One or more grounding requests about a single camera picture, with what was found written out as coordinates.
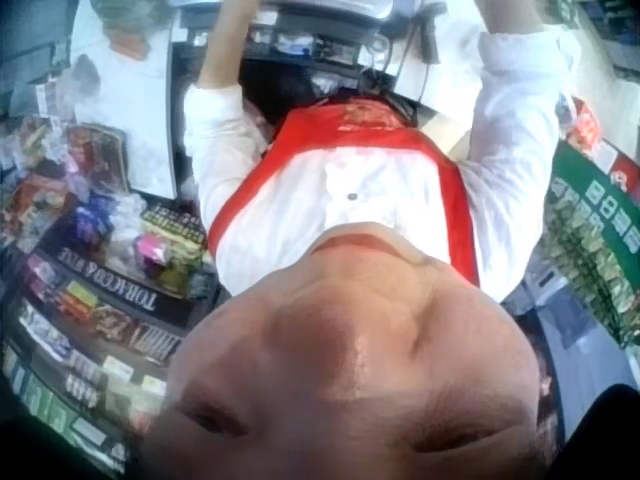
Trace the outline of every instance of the snack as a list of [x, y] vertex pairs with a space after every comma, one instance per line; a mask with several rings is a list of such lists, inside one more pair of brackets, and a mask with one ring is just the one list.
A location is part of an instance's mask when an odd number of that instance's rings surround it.
[[110, 305], [101, 305], [93, 310], [91, 321], [98, 334], [116, 343], [126, 343], [135, 327], [129, 315]]

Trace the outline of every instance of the red vest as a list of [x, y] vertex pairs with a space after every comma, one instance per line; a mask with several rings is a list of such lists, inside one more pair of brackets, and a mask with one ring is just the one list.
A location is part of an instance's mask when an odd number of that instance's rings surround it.
[[447, 219], [451, 265], [478, 286], [473, 224], [458, 167], [420, 131], [405, 127], [388, 106], [362, 99], [293, 110], [289, 114], [267, 155], [229, 198], [211, 225], [208, 240], [213, 258], [236, 215], [294, 156], [336, 147], [413, 150], [435, 162]]

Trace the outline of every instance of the sleeve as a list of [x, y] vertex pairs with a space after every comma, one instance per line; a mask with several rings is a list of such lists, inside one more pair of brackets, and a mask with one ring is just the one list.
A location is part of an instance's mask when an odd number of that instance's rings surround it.
[[542, 235], [559, 135], [555, 108], [571, 79], [571, 61], [560, 40], [550, 32], [480, 39], [483, 87], [470, 157], [460, 170], [474, 222], [480, 285], [497, 301], [522, 280]]
[[187, 155], [208, 231], [260, 155], [266, 141], [244, 113], [240, 85], [220, 90], [191, 86], [184, 101]]

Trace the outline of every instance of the white shirt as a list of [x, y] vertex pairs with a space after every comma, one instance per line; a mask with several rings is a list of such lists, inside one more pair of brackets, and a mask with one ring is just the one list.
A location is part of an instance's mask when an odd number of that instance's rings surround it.
[[[522, 279], [542, 234], [559, 133], [555, 106], [570, 74], [554, 33], [483, 35], [479, 49], [483, 89], [470, 158], [459, 167], [480, 287], [502, 301]], [[192, 86], [185, 116], [208, 230], [266, 145], [243, 112], [240, 86]], [[221, 282], [237, 295], [295, 263], [325, 230], [356, 222], [386, 225], [424, 253], [450, 260], [436, 166], [411, 150], [342, 147], [298, 154], [263, 186], [220, 241]]]

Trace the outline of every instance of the man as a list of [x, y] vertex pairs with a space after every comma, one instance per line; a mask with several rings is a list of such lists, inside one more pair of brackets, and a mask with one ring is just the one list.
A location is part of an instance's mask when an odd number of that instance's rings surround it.
[[235, 295], [185, 340], [145, 440], [169, 478], [524, 478], [538, 369], [496, 301], [542, 231], [568, 75], [529, 0], [493, 35], [455, 166], [382, 103], [293, 111], [264, 159], [237, 85], [258, 0], [224, 3], [185, 100], [202, 220]]

